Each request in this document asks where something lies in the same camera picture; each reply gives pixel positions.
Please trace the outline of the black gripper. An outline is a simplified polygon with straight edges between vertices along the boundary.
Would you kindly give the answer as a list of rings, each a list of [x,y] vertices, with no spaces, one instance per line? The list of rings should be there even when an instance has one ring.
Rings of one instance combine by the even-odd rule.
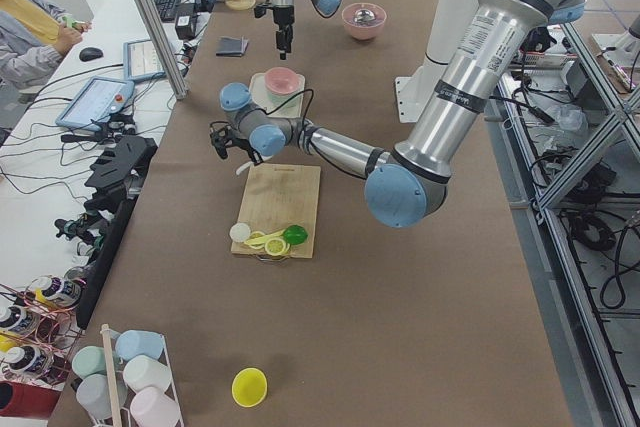
[[[278,45],[280,59],[285,59],[285,53],[291,53],[292,41],[293,25],[290,23],[279,24],[276,31],[276,44]]]
[[[232,145],[245,151],[254,165],[260,165],[264,162],[261,154],[251,146],[247,139],[234,136],[232,139]]]

